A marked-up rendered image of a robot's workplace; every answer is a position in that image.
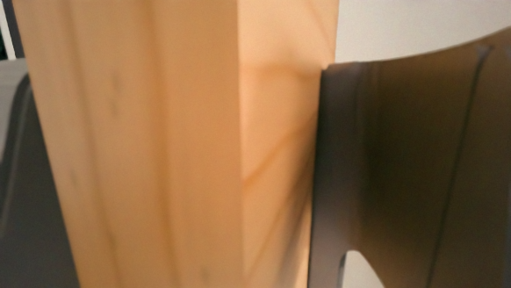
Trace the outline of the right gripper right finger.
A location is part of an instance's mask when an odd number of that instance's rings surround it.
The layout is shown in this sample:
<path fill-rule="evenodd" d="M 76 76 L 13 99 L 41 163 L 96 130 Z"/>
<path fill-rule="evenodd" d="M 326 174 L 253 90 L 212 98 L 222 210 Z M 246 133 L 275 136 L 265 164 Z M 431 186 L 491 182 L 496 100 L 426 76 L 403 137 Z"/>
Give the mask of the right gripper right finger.
<path fill-rule="evenodd" d="M 306 288 L 511 288 L 511 25 L 320 72 Z"/>

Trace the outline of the beige wall rack case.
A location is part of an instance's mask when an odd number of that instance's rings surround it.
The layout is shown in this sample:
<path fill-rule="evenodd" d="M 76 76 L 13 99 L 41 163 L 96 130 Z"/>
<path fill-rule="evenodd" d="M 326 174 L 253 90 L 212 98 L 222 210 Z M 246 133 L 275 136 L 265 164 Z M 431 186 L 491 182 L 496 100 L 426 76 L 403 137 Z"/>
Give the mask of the beige wall rack case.
<path fill-rule="evenodd" d="M 348 252 L 343 288 L 384 288 L 377 275 L 362 255 Z"/>

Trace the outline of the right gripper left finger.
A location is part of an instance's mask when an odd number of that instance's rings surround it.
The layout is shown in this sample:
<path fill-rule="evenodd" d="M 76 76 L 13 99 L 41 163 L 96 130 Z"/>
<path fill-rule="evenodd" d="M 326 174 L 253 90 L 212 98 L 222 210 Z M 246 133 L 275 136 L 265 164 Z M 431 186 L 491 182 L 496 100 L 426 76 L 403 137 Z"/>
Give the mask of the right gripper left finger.
<path fill-rule="evenodd" d="M 0 288 L 81 288 L 26 58 L 0 61 Z"/>

